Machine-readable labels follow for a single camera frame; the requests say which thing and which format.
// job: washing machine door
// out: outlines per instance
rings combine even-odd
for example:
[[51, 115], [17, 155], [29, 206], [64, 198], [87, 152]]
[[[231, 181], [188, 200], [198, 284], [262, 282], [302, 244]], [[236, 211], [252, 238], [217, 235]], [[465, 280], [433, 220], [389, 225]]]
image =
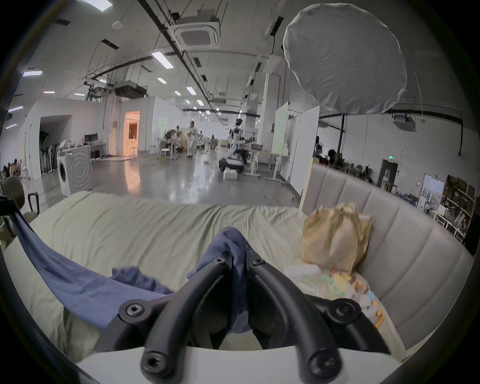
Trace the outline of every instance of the washing machine door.
[[60, 176], [60, 181], [65, 184], [67, 182], [67, 173], [65, 170], [65, 164], [63, 161], [59, 162], [59, 176]]

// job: computer monitor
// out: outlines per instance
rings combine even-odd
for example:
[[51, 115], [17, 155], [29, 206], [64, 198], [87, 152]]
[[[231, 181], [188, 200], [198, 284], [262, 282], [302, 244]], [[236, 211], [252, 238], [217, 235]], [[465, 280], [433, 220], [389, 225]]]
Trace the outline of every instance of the computer monitor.
[[98, 133], [94, 133], [91, 135], [85, 135], [84, 142], [85, 143], [92, 143], [92, 141], [97, 141], [98, 140]]

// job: person in white clothes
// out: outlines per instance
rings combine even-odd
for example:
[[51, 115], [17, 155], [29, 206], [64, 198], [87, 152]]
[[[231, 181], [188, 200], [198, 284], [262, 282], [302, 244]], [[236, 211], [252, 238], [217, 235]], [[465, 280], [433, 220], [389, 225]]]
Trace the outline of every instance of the person in white clothes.
[[197, 129], [195, 123], [190, 121], [190, 128], [187, 131], [187, 157], [193, 157], [197, 148]]

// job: door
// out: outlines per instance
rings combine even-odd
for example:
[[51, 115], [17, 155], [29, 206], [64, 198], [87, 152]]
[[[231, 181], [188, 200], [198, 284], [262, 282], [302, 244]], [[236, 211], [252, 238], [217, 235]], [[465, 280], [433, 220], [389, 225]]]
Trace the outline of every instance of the door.
[[123, 124], [123, 154], [129, 156], [131, 148], [138, 148], [138, 128], [140, 123], [140, 111], [125, 113]]

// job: washing machine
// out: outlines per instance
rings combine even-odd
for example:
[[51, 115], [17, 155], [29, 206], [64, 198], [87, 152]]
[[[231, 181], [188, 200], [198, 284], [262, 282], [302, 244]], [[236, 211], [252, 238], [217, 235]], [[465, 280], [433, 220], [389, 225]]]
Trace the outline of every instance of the washing machine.
[[61, 193], [68, 197], [79, 191], [91, 191], [92, 166], [90, 147], [63, 148], [57, 152], [57, 172], [60, 179]]

